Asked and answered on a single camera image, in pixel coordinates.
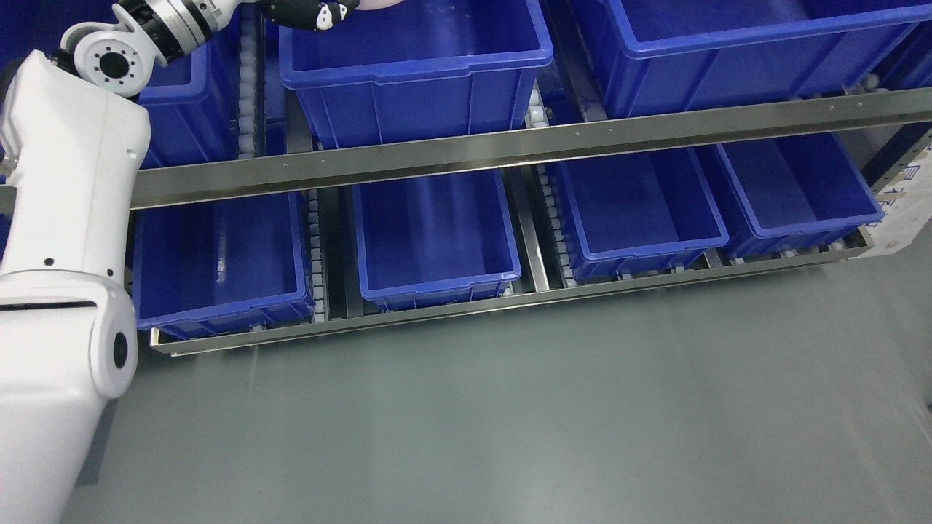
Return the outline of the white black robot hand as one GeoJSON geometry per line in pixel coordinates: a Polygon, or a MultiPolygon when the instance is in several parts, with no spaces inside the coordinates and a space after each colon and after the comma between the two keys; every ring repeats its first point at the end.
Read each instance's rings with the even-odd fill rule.
{"type": "Polygon", "coordinates": [[[253,1],[277,25],[307,32],[326,32],[343,23],[359,1],[253,1]]]}

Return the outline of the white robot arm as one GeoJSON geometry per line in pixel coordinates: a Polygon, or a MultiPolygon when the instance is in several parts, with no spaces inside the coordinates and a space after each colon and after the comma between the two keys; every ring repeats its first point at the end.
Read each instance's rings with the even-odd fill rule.
{"type": "Polygon", "coordinates": [[[108,402],[129,388],[136,319],[124,287],[131,194],[149,151],[135,102],[156,64],[229,26],[237,1],[121,1],[52,55],[2,76],[15,206],[2,256],[2,521],[57,523],[108,402]]]}

